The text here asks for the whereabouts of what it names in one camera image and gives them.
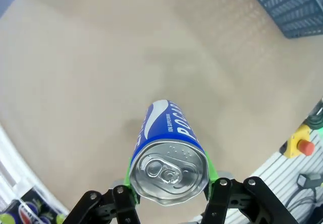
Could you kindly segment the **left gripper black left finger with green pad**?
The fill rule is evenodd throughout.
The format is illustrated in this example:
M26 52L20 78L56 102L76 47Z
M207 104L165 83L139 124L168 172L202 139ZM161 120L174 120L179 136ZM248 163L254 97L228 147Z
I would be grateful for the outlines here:
M126 177L116 181L104 194L89 190L76 203L65 223L140 223L136 205L140 196L130 183L130 168L133 158L129 158Z

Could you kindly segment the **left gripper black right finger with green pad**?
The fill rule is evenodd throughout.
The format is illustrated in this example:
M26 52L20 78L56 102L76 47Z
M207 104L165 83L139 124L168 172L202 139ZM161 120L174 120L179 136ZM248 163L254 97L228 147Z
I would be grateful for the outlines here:
M204 189L208 204L202 223L225 223L229 209L239 210L250 223L297 223L260 177L248 177L242 183L220 178L207 153L205 156L211 179Z

